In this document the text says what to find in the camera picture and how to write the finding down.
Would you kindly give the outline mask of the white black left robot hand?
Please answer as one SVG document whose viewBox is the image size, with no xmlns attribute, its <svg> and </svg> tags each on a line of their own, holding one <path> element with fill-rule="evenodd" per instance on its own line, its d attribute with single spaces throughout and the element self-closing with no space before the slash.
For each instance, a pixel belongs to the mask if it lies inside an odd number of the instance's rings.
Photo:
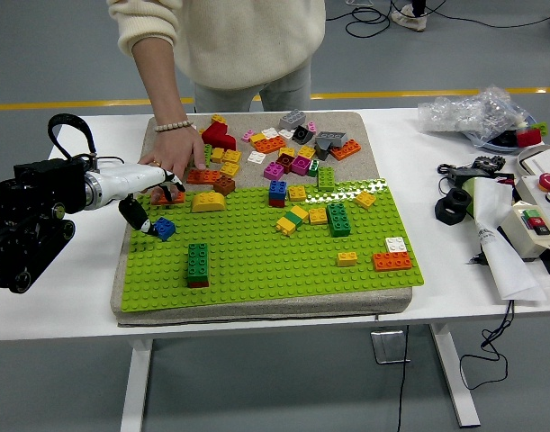
<svg viewBox="0 0 550 432">
<path fill-rule="evenodd" d="M 180 192 L 185 191 L 182 181 L 171 171 L 158 166 L 142 164 L 123 164 L 105 168 L 101 172 L 100 204 L 105 206 L 111 201 L 119 201 L 118 208 L 124 219 L 135 229 L 145 234 L 158 237 L 158 230 L 149 220 L 149 216 L 134 194 L 155 186 L 163 188 L 168 200 L 171 194 L 170 185 L 175 185 Z"/>
</svg>

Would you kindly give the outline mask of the person's right hand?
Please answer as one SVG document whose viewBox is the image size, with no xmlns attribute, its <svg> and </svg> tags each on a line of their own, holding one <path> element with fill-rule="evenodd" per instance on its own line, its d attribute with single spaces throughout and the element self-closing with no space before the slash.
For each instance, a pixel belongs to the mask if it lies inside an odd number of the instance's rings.
<svg viewBox="0 0 550 432">
<path fill-rule="evenodd" d="M 162 167 L 182 179 L 189 163 L 206 169 L 204 143 L 192 126 L 156 133 L 153 148 L 139 160 L 140 164 Z"/>
</svg>

